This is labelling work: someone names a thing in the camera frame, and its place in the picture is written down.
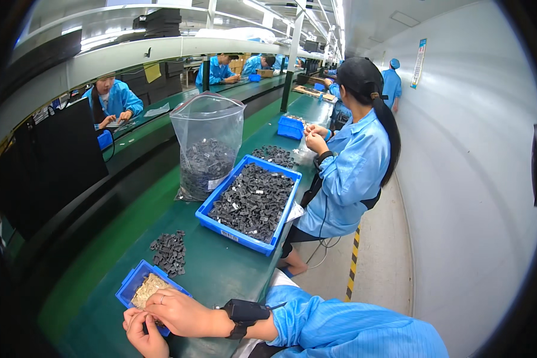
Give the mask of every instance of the poster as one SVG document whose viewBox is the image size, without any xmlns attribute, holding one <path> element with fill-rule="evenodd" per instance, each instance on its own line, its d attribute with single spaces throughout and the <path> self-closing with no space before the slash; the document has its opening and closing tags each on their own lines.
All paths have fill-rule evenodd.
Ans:
<svg viewBox="0 0 537 358">
<path fill-rule="evenodd" d="M 410 87 L 416 89 L 417 83 L 420 81 L 420 75 L 422 74 L 422 66 L 424 64 L 425 43 L 427 38 L 420 40 L 420 48 L 417 50 L 416 66 L 413 69 L 412 83 Z"/>
</svg>

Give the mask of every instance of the hand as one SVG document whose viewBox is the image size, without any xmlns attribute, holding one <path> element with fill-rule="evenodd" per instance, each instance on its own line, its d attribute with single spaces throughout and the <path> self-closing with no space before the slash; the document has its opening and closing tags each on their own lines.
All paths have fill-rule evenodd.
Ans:
<svg viewBox="0 0 537 358">
<path fill-rule="evenodd" d="M 308 136 L 310 133 L 318 134 L 324 139 L 326 135 L 328 134 L 328 129 L 324 128 L 323 126 L 319 126 L 317 124 L 309 124 L 306 126 L 304 130 L 305 137 Z"/>
<path fill-rule="evenodd" d="M 227 337 L 235 328 L 223 310 L 208 309 L 175 289 L 160 289 L 145 303 L 145 310 L 182 337 Z"/>
<path fill-rule="evenodd" d="M 155 325 L 155 319 L 149 312 L 137 308 L 130 308 L 124 312 L 123 327 L 127 332 L 127 339 L 145 358 L 168 358 L 169 346 Z M 143 333 L 143 322 L 147 332 Z"/>
<path fill-rule="evenodd" d="M 129 120 L 129 118 L 131 118 L 132 115 L 133 115 L 133 113 L 131 111 L 121 112 L 120 113 L 120 118 L 117 121 L 117 123 L 121 123 L 122 121 L 127 122 Z"/>
<path fill-rule="evenodd" d="M 104 129 L 108 124 L 115 121 L 115 115 L 107 116 L 101 123 L 100 129 Z"/>
<path fill-rule="evenodd" d="M 306 136 L 306 146 L 318 155 L 328 152 L 328 146 L 326 145 L 324 138 L 313 132 Z"/>
</svg>

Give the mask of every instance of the blue storage tray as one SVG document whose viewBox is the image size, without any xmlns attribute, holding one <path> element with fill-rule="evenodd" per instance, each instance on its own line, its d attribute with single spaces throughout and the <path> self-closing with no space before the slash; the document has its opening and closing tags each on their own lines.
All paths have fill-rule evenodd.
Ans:
<svg viewBox="0 0 537 358">
<path fill-rule="evenodd" d="M 109 147 L 113 143 L 112 134 L 105 129 L 103 133 L 97 136 L 97 142 L 100 144 L 101 150 Z"/>
<path fill-rule="evenodd" d="M 115 296 L 117 297 L 117 299 L 120 300 L 120 302 L 127 308 L 135 307 L 131 303 L 131 299 L 133 298 L 135 291 L 143 283 L 145 277 L 149 276 L 150 273 L 153 273 L 159 276 L 163 281 L 170 284 L 172 287 L 176 288 L 180 292 L 183 292 L 187 296 L 193 297 L 184 288 L 179 286 L 177 283 L 174 283 L 173 281 L 171 281 L 171 279 L 167 276 L 165 272 L 162 271 L 162 269 L 160 269 L 157 266 L 151 266 L 149 262 L 145 260 L 141 260 L 140 263 L 137 265 L 137 267 L 129 271 L 129 274 L 121 282 L 121 288 L 119 289 L 119 291 L 115 293 Z M 158 331 L 164 337 L 167 337 L 170 333 L 170 330 L 168 328 L 159 327 L 159 326 L 158 326 Z"/>
<path fill-rule="evenodd" d="M 279 136 L 284 136 L 292 139 L 302 139 L 304 132 L 304 125 L 301 121 L 288 118 L 286 116 L 280 117 L 278 120 L 278 132 Z"/>
<path fill-rule="evenodd" d="M 294 181 L 293 190 L 288 196 L 286 201 L 285 209 L 280 215 L 280 220 L 277 225 L 277 229 L 272 234 L 272 239 L 270 243 L 265 243 L 260 240 L 254 239 L 243 233 L 239 233 L 235 229 L 230 228 L 227 225 L 223 225 L 207 216 L 208 212 L 213 209 L 213 202 L 215 202 L 235 180 L 235 178 L 243 171 L 243 168 L 246 164 L 255 163 L 261 168 L 264 168 L 270 172 L 279 172 L 285 176 L 288 176 Z M 293 206 L 294 196 L 297 193 L 298 185 L 301 182 L 302 174 L 295 172 L 293 170 L 278 166 L 268 161 L 263 161 L 252 155 L 245 155 L 244 158 L 237 164 L 237 166 L 231 171 L 227 179 L 225 179 L 218 187 L 211 193 L 211 195 L 205 200 L 203 205 L 195 212 L 195 217 L 201 222 L 201 226 L 207 227 L 213 230 L 215 233 L 219 233 L 222 236 L 225 236 L 231 240 L 238 242 L 241 245 L 244 245 L 250 249 L 258 251 L 259 253 L 269 256 L 277 245 L 278 238 L 280 237 L 280 232 L 282 231 L 283 226 L 286 224 L 286 219 L 288 218 L 288 213 Z"/>
</svg>

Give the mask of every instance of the wall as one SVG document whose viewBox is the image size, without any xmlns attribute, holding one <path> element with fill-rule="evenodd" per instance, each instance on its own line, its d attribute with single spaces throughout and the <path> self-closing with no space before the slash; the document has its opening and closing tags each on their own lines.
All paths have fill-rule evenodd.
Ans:
<svg viewBox="0 0 537 358">
<path fill-rule="evenodd" d="M 409 87 L 427 38 L 417 89 Z M 397 175 L 410 228 L 414 316 L 451 357 L 480 347 L 510 307 L 537 241 L 531 139 L 537 88 L 498 7 L 468 5 L 365 52 L 401 68 Z"/>
</svg>

